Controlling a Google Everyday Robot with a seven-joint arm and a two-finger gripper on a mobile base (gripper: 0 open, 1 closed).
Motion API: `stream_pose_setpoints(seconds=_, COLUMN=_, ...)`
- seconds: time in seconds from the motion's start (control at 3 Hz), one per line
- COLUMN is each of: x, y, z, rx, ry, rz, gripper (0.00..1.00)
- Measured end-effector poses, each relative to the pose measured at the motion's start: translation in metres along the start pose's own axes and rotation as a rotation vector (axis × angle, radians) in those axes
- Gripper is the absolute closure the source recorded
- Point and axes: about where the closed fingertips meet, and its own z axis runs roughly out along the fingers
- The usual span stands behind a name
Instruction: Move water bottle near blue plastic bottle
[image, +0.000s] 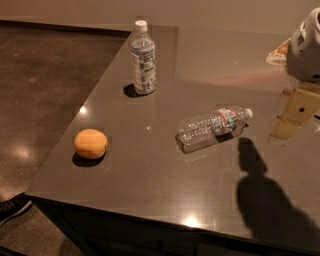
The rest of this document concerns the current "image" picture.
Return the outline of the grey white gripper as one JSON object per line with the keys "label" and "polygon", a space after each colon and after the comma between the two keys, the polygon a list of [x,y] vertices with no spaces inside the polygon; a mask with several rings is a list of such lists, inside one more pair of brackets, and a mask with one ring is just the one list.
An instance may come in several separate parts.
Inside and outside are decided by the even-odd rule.
{"label": "grey white gripper", "polygon": [[320,111],[320,8],[310,12],[292,34],[287,72],[303,83],[290,94],[271,135],[289,140]]}

